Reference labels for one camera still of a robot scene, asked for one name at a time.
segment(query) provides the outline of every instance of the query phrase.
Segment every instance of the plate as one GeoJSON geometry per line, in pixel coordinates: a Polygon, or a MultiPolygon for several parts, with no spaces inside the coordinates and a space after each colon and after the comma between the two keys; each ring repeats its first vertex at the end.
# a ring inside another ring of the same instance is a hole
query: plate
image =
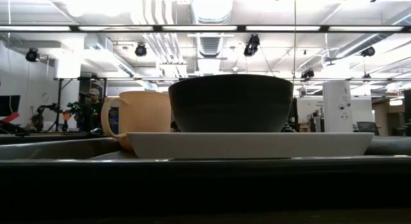
{"type": "Polygon", "coordinates": [[[373,133],[128,133],[145,159],[351,157],[373,133]]]}

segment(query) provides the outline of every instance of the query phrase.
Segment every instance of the red object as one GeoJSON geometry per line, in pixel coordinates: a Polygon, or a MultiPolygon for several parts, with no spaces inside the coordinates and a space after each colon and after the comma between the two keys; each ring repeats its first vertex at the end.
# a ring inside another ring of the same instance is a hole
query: red object
{"type": "Polygon", "coordinates": [[[18,118],[20,116],[20,114],[18,112],[13,112],[11,115],[5,117],[2,119],[2,121],[5,122],[12,122],[14,119],[18,118]]]}

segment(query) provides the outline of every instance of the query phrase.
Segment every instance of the mug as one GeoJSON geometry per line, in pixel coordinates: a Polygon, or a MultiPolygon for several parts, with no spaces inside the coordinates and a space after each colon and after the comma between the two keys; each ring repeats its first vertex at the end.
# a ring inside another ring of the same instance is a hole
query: mug
{"type": "Polygon", "coordinates": [[[101,109],[101,125],[109,137],[119,139],[126,150],[133,150],[127,132],[170,132],[171,105],[168,94],[161,92],[122,92],[119,98],[105,98],[101,109]],[[113,101],[119,105],[119,134],[109,125],[109,110],[113,101]]]}

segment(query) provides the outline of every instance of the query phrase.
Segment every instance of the mug handle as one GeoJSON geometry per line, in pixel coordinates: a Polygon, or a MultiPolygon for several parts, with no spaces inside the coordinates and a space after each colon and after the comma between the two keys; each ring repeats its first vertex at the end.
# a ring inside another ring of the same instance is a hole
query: mug handle
{"type": "Polygon", "coordinates": [[[121,98],[105,98],[103,108],[101,108],[101,125],[103,127],[103,131],[109,137],[123,138],[127,136],[127,133],[114,134],[114,132],[111,130],[110,125],[109,125],[109,110],[110,110],[111,103],[113,101],[120,101],[124,103],[125,105],[128,105],[127,101],[121,98]]]}

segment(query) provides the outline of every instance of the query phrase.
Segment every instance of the black bowl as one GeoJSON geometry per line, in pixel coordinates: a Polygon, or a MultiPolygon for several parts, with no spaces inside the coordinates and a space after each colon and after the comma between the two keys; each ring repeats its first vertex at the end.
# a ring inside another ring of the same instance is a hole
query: black bowl
{"type": "Polygon", "coordinates": [[[293,84],[273,76],[227,74],[182,80],[168,92],[182,132],[280,132],[293,84]]]}

